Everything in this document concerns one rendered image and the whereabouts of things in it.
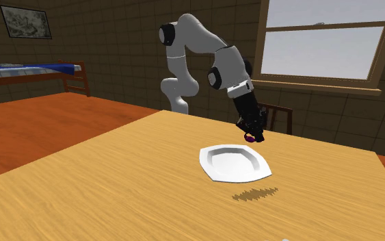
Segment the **white plate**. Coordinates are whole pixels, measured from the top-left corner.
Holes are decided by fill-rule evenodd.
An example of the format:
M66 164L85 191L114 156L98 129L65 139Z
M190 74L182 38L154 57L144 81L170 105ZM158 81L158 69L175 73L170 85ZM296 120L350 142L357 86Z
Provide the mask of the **white plate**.
M200 150L200 165L212 181L249 183L272 175L266 160L247 145L220 144Z

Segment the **wooden framed window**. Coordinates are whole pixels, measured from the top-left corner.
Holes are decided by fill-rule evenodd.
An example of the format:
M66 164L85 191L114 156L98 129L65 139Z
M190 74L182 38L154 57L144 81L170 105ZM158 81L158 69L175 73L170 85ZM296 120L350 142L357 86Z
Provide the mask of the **wooden framed window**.
M261 0L253 82L378 96L385 0Z

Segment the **wooden bed with blue cover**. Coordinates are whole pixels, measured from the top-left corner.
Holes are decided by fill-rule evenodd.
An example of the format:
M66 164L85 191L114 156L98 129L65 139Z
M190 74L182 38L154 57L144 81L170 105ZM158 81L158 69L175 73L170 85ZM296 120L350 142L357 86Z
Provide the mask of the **wooden bed with blue cover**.
M65 92L77 90L90 97L84 61L58 60L52 64L0 64L0 86L61 79Z

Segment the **framed grey wall picture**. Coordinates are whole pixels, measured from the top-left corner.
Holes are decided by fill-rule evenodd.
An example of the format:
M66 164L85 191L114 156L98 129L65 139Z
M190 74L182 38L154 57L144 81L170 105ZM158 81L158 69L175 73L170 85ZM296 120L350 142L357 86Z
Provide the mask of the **framed grey wall picture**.
M10 38L52 39L46 12L6 5L0 10Z

